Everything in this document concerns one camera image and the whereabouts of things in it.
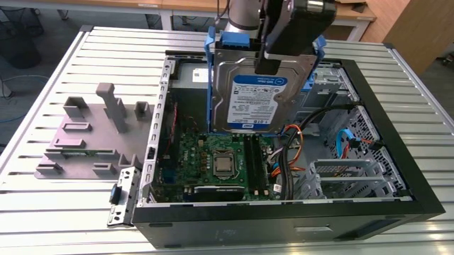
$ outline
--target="table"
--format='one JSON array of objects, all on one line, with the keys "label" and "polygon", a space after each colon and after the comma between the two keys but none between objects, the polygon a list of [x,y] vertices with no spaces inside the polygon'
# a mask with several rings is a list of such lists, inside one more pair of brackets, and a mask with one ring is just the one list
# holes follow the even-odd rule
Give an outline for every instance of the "table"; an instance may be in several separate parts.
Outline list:
[{"label": "table", "polygon": [[[217,17],[217,0],[0,0],[0,6],[49,8],[98,12],[158,14],[163,30],[173,30],[173,16]],[[221,0],[221,10],[226,0]],[[352,10],[350,4],[338,4],[336,26],[353,27],[349,41],[360,41],[369,23],[377,19],[369,8],[364,13]]]},{"label": "table", "polygon": [[[154,104],[166,50],[202,52],[205,33],[95,27],[82,31],[0,156],[0,254],[153,252],[135,229],[107,229],[115,181],[38,180],[35,167],[55,134],[69,96],[117,84],[125,104]],[[400,54],[382,44],[329,41],[326,57],[356,60],[424,171],[446,213],[356,242],[219,247],[197,254],[454,253],[454,122]],[[169,253],[193,253],[173,250]]]}]

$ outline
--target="metal table frame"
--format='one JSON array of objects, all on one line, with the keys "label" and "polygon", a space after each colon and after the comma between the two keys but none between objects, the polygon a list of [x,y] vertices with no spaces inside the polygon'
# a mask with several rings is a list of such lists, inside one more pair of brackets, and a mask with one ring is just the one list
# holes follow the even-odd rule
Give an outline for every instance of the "metal table frame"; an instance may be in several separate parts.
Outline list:
[{"label": "metal table frame", "polygon": [[[203,51],[198,32],[95,27],[81,32],[0,156],[0,254],[153,252],[135,228],[107,229],[115,181],[38,180],[35,167],[69,96],[95,103],[98,82],[126,104],[155,104],[165,50]],[[402,57],[382,44],[329,41],[326,57],[356,60],[446,213],[356,242],[219,247],[169,253],[454,253],[454,122]]]}]

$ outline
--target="wd hard drive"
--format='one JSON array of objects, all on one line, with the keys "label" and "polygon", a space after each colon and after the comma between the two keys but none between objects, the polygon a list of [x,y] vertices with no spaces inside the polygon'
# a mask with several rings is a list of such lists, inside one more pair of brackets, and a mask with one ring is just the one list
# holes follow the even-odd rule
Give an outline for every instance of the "wd hard drive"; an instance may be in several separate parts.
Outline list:
[{"label": "wd hard drive", "polygon": [[294,119],[296,98],[317,56],[286,56],[277,75],[256,74],[256,52],[217,49],[210,124],[214,132],[277,134]]}]

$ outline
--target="green circuit board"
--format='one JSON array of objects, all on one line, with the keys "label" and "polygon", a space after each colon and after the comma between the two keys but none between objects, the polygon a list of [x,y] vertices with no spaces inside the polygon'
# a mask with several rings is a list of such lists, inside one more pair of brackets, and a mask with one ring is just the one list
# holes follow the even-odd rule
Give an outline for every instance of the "green circuit board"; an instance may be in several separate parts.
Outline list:
[{"label": "green circuit board", "polygon": [[[261,150],[260,175],[266,181],[265,190],[250,189],[248,169],[249,152],[245,142],[256,139]],[[195,186],[241,186],[246,193],[244,200],[269,200],[266,158],[273,147],[273,139],[254,135],[209,135],[186,133],[181,137],[178,168],[163,169],[162,193],[167,202],[185,202],[186,192]]]}]

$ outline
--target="motherboard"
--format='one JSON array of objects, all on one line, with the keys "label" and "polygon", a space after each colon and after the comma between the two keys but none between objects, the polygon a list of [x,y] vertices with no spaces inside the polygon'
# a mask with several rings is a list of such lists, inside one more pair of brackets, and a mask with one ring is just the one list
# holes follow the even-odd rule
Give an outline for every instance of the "motherboard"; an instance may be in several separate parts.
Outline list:
[{"label": "motherboard", "polygon": [[272,150],[269,137],[183,133],[177,167],[161,165],[157,199],[166,202],[270,200],[266,159]]}]

